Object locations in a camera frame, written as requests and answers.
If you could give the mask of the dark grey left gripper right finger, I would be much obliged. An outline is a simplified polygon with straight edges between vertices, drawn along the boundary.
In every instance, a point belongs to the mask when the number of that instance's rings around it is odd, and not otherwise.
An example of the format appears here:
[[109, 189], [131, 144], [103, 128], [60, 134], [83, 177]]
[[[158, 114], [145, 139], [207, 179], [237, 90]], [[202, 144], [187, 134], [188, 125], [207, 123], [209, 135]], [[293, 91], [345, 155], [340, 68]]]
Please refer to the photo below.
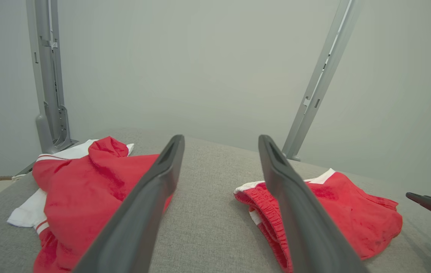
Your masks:
[[258, 149], [266, 186], [281, 211], [293, 267], [300, 273], [368, 272], [273, 139], [260, 135]]

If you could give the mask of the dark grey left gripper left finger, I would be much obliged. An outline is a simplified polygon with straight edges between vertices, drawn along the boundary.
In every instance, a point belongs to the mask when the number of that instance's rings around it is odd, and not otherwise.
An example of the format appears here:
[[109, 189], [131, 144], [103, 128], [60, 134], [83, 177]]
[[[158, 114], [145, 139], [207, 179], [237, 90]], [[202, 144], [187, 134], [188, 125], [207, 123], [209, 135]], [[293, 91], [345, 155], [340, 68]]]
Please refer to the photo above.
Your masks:
[[185, 138], [174, 135], [105, 225], [75, 273], [147, 273], [165, 205], [177, 188]]

